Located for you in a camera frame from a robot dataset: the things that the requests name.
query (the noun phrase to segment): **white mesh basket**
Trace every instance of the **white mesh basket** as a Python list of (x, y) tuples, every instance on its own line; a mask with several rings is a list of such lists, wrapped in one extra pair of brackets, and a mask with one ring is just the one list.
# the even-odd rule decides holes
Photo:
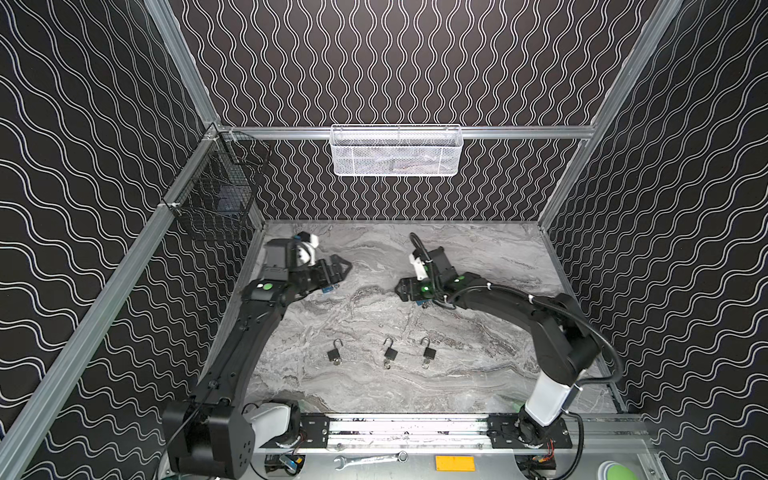
[(462, 156), (458, 125), (333, 125), (333, 171), (343, 177), (452, 177)]

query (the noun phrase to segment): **marble surface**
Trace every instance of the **marble surface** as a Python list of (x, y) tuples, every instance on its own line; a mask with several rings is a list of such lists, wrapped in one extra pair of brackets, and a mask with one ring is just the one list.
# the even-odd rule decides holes
[[(320, 238), (318, 257), (337, 253), (353, 271), (331, 293), (293, 303), (270, 337), (247, 401), (297, 399), (306, 412), (516, 412), (538, 375), (531, 337), (482, 312), (423, 309), (392, 289), (413, 276), (409, 232), (428, 249), (443, 246), (457, 271), (536, 294), (562, 291), (532, 223), (270, 223), (265, 241), (305, 230)], [(259, 272), (257, 263), (252, 278)], [(427, 336), (437, 350), (422, 368)], [(399, 352), (383, 368), (386, 337)], [(340, 338), (343, 362), (327, 351)], [(598, 374), (592, 366), (591, 373)], [(616, 412), (604, 386), (587, 386), (577, 412)]]

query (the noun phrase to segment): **wrench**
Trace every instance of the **wrench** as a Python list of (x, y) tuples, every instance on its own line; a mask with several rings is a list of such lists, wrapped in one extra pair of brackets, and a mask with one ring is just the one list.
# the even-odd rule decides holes
[(404, 462), (408, 460), (408, 454), (405, 452), (396, 453), (394, 455), (378, 455), (376, 457), (361, 457), (361, 458), (347, 458), (339, 455), (334, 462), (340, 462), (341, 465), (336, 467), (336, 470), (343, 470), (350, 465), (368, 465), (369, 463), (384, 463), (384, 462)]

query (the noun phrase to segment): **wavy patterned wallpaper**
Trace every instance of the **wavy patterned wallpaper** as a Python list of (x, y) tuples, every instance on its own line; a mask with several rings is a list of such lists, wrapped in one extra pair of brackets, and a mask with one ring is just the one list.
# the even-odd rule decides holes
[(654, 0), (171, 0), (222, 122), (588, 124)]
[[(262, 146), (236, 137), (235, 155), (264, 161)], [(577, 144), (466, 141), (454, 177), (338, 177), (327, 141), (280, 141), (251, 177), (273, 220), (536, 221)]]
[(0, 437), (204, 130), (141, 0), (0, 0)]
[(689, 0), (551, 229), (674, 480), (768, 478), (768, 2)]
[(22, 478), (152, 478), (162, 413), (197, 384), (248, 246), (174, 223)]

